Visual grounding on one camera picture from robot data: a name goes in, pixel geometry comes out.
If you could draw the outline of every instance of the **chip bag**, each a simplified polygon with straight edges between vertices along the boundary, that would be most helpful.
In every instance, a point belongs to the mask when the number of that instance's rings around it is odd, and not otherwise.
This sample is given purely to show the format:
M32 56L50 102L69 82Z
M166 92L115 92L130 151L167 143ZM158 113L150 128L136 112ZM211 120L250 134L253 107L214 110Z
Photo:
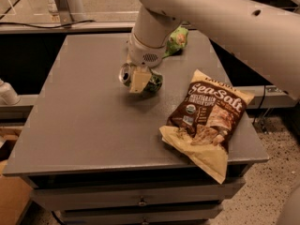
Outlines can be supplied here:
M228 141L253 98L196 70L186 98L159 129L162 140L222 184Z

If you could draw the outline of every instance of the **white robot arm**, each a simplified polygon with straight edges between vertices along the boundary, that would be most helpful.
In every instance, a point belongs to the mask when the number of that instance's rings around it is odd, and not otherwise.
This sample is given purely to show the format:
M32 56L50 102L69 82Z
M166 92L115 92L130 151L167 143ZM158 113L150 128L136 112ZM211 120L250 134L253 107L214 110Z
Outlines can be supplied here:
M157 66L169 34L189 22L292 98L300 98L300 16L250 0L140 0L129 55Z

